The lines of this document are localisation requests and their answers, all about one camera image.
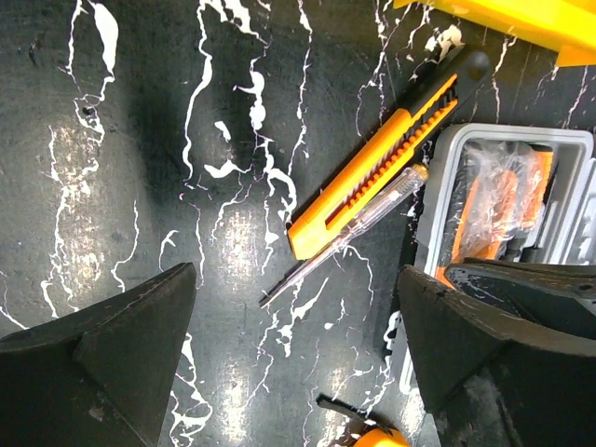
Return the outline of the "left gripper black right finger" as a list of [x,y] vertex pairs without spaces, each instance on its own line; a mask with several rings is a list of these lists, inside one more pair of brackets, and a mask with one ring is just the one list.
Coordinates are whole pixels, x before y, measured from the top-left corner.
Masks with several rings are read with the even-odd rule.
[[591,446],[595,338],[487,305],[413,266],[398,296],[425,409],[444,446]]

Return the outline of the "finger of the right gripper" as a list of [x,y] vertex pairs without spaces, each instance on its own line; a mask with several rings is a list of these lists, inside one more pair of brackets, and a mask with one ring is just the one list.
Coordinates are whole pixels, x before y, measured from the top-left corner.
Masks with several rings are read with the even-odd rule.
[[558,332],[595,338],[595,267],[466,258],[444,273],[462,293]]

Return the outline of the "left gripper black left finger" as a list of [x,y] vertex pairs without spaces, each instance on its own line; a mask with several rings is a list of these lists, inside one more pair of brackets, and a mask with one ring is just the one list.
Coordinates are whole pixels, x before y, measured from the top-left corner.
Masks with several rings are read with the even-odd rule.
[[156,446],[196,300],[169,270],[1,340],[4,446]]

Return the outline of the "grey plastic tool case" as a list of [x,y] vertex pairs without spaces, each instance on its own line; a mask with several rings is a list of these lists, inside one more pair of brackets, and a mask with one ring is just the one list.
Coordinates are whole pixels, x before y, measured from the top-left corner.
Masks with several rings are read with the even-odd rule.
[[440,244],[447,223],[448,202],[464,146],[476,140],[544,145],[554,152],[555,178],[547,204],[540,210],[541,227],[527,243],[537,242],[545,264],[595,264],[595,137],[584,130],[545,129],[492,124],[447,128],[439,136],[430,161],[424,210],[418,223],[414,265],[427,274],[439,266]]

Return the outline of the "yellow tape measure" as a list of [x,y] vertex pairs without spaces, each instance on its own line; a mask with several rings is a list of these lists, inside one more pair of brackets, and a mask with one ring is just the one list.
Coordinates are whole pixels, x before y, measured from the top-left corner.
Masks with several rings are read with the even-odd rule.
[[351,433],[349,435],[350,441],[347,443],[348,446],[410,446],[407,439],[395,427],[378,418],[370,417],[357,407],[324,394],[317,396],[316,404],[321,409],[339,413],[350,422],[358,423],[361,426],[362,430],[360,433]]

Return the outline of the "orange pliers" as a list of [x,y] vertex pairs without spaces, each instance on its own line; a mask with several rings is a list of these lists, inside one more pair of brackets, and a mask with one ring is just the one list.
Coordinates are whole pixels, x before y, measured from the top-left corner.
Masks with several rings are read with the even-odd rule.
[[516,261],[538,224],[554,150],[543,144],[469,140],[454,188],[452,263]]

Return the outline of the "clear test pen screwdriver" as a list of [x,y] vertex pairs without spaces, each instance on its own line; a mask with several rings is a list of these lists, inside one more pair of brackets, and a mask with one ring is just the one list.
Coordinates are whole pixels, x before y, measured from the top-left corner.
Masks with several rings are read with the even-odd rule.
[[350,242],[376,226],[393,209],[418,191],[428,179],[424,164],[406,168],[395,180],[378,193],[323,249],[313,258],[302,262],[281,280],[259,302],[264,308],[275,301],[285,290],[304,280],[328,258],[346,248]]

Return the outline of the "orange utility knife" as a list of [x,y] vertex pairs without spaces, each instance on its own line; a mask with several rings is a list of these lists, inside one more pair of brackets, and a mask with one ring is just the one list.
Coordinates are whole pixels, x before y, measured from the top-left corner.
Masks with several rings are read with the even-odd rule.
[[335,238],[446,118],[474,95],[491,71],[485,51],[463,45],[416,81],[393,115],[291,225],[288,236],[294,257],[307,260]]

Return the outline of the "yellow plastic tray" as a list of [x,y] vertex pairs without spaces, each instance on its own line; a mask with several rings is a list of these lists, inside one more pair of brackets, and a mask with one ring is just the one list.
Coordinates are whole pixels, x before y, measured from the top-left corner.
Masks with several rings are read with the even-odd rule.
[[595,64],[595,0],[434,0],[425,4],[552,50],[559,67]]

